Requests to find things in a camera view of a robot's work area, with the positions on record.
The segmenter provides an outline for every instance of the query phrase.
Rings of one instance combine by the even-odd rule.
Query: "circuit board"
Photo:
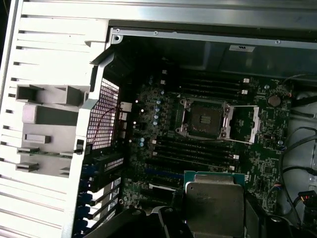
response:
[[[279,181],[291,90],[271,78],[167,70],[138,89],[123,208],[170,205],[192,170],[245,174],[245,189],[275,209],[274,193],[264,199]]]

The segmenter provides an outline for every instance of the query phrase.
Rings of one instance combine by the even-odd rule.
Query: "label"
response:
[[[241,51],[241,52],[253,52],[255,47],[253,46],[235,46],[231,45],[229,50],[230,51]]]

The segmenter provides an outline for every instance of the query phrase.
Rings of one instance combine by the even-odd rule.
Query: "cable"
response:
[[[301,116],[301,117],[305,117],[305,118],[314,118],[315,117],[314,114],[303,113],[303,112],[299,112],[297,110],[291,110],[291,114],[294,114],[294,115],[297,115],[297,116]]]
[[[296,208],[296,206],[298,205],[298,203],[302,201],[300,196],[297,196],[293,202],[293,206]],[[287,217],[288,215],[290,215],[293,212],[292,208],[285,214],[282,214],[281,217]]]
[[[283,173],[290,171],[290,170],[305,170],[309,174],[311,174],[313,176],[317,176],[317,170],[314,170],[314,169],[309,168],[309,167],[302,167],[302,166],[291,166],[291,167],[285,168],[285,169],[283,169]]]
[[[301,219],[300,219],[300,217],[298,215],[298,212],[297,212],[297,210],[296,210],[296,208],[295,208],[295,206],[293,204],[293,201],[292,201],[292,199],[291,199],[291,197],[290,197],[290,195],[289,195],[289,193],[287,191],[287,188],[286,188],[286,184],[285,184],[285,180],[284,180],[284,176],[283,176],[283,161],[284,161],[285,154],[289,153],[290,151],[292,151],[296,147],[301,146],[301,145],[303,145],[303,144],[305,144],[305,143],[307,143],[309,141],[313,141],[313,140],[317,140],[317,135],[309,136],[307,138],[304,138],[304,139],[301,139],[301,140],[297,141],[296,143],[294,143],[291,146],[289,146],[284,151],[284,153],[282,153],[280,155],[280,158],[279,158],[279,174],[280,174],[280,181],[281,181],[281,184],[283,186],[283,192],[284,192],[284,194],[286,196],[286,199],[287,199],[288,203],[291,206],[291,209],[292,209],[292,211],[294,213],[294,216],[295,216],[295,218],[296,218],[296,220],[298,222],[298,227],[299,228],[301,228]]]
[[[311,103],[317,102],[317,96],[311,96],[308,98],[302,98],[302,99],[297,99],[293,100],[292,102],[292,107],[302,107]]]
[[[309,126],[300,126],[300,127],[296,128],[296,129],[292,132],[292,134],[290,134],[290,135],[285,139],[285,144],[288,143],[289,139],[292,137],[292,135],[293,135],[296,131],[301,130],[301,129],[312,130],[312,131],[315,132],[315,135],[317,135],[317,129],[312,128],[312,127],[309,127]]]
[[[9,11],[8,11],[8,8],[6,7],[5,0],[3,0],[3,5],[4,5],[4,9],[5,9],[6,15],[9,16]]]
[[[266,207],[266,208],[268,208],[268,199],[269,199],[269,196],[271,195],[271,193],[272,193],[275,189],[281,190],[282,187],[281,187],[280,184],[275,184],[275,185],[267,192],[267,195],[266,195],[265,200],[264,200],[264,204],[265,204],[265,207]]]
[[[298,77],[301,77],[301,76],[314,76],[314,75],[317,75],[317,73],[302,73],[302,74],[297,74],[297,75],[293,75],[293,76],[290,76],[288,78],[285,78],[281,84],[284,85],[287,81],[293,79],[293,78],[298,78]]]
[[[93,142],[92,142],[93,144],[96,142],[96,138],[97,138],[97,135],[98,135],[98,131],[99,131],[99,129],[100,129],[100,123],[101,123],[101,121],[103,120],[104,116],[105,116],[107,113],[109,113],[109,112],[111,112],[111,111],[113,111],[113,110],[115,110],[115,109],[119,109],[119,110],[120,110],[120,107],[111,108],[111,109],[105,111],[104,114],[101,116],[101,118],[100,118],[100,120],[99,120],[99,122],[98,122],[98,125],[97,125],[97,131],[96,131],[96,133],[95,133],[95,136],[94,136],[94,139],[93,139]]]

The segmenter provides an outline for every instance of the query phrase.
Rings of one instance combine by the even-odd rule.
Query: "metal frame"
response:
[[[316,43],[309,42],[296,42],[296,41],[282,41],[267,40],[267,39],[255,39],[255,38],[243,38],[243,37],[228,37],[228,36],[213,36],[213,35],[197,35],[197,34],[184,34],[178,32],[164,32],[164,31],[145,31],[145,30],[112,30],[112,43],[119,44],[122,42],[124,36],[142,36],[153,38],[165,38],[165,39],[179,39],[179,40],[193,40],[193,41],[209,41],[219,43],[231,43],[238,45],[252,45],[252,46],[271,46],[271,47],[286,47],[286,48],[300,48],[317,50]]]

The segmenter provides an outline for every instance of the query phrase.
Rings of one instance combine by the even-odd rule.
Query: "metal mesh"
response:
[[[99,100],[90,112],[87,132],[87,142],[93,144],[93,149],[111,145],[118,95],[119,87],[103,78]]]

